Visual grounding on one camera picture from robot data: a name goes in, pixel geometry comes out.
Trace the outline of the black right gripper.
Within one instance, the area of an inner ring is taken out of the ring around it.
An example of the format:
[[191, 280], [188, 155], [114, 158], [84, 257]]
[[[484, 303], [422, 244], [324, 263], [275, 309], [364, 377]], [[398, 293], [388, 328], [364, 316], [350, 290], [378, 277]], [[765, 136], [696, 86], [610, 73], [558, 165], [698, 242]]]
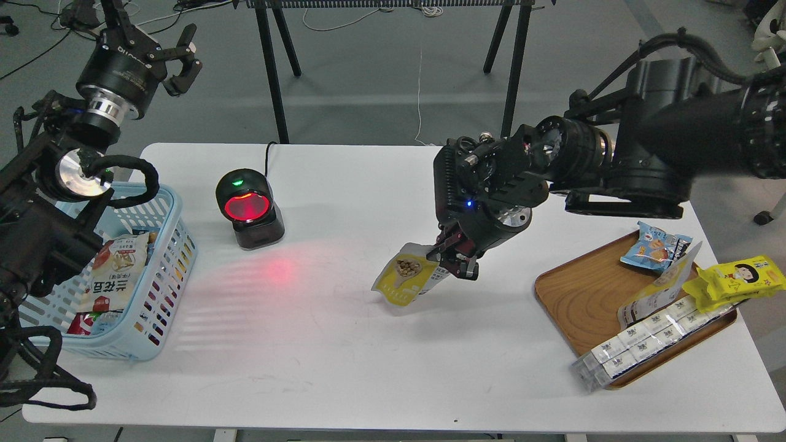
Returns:
[[477, 255], [525, 230], [531, 209], [548, 198], [545, 179], [531, 173], [531, 132], [507, 138], [449, 138], [434, 160], [440, 225], [426, 258], [458, 279], [479, 277]]

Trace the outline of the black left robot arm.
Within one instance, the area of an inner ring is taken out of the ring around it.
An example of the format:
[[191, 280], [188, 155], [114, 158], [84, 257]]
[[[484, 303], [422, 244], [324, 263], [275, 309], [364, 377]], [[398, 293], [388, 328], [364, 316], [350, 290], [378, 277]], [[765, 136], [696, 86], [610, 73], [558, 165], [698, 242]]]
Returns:
[[44, 388], [65, 388], [87, 399], [65, 405], [93, 409], [95, 390], [57, 365], [62, 335], [51, 325], [22, 326], [19, 307], [44, 297], [87, 266], [102, 247], [96, 224], [106, 209], [147, 203], [159, 192], [154, 165], [107, 155], [125, 117], [143, 118], [157, 87], [177, 97], [202, 68], [187, 25], [173, 48], [130, 21], [120, 1], [101, 3], [106, 27], [76, 88], [78, 98], [49, 91], [31, 113], [12, 117], [17, 156], [2, 169], [2, 375], [20, 357], [30, 379], [2, 379], [2, 406], [41, 405]]

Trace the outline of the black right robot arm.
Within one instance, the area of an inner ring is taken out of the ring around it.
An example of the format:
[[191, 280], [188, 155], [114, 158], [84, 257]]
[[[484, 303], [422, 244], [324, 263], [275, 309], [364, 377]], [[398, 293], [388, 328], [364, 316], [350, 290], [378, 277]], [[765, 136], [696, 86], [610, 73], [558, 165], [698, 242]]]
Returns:
[[478, 258], [527, 229], [550, 194], [567, 212], [678, 219], [703, 174], [784, 178], [784, 67], [732, 72], [684, 29], [640, 43], [562, 117], [511, 136], [450, 138], [434, 160], [440, 235], [426, 253], [474, 280]]

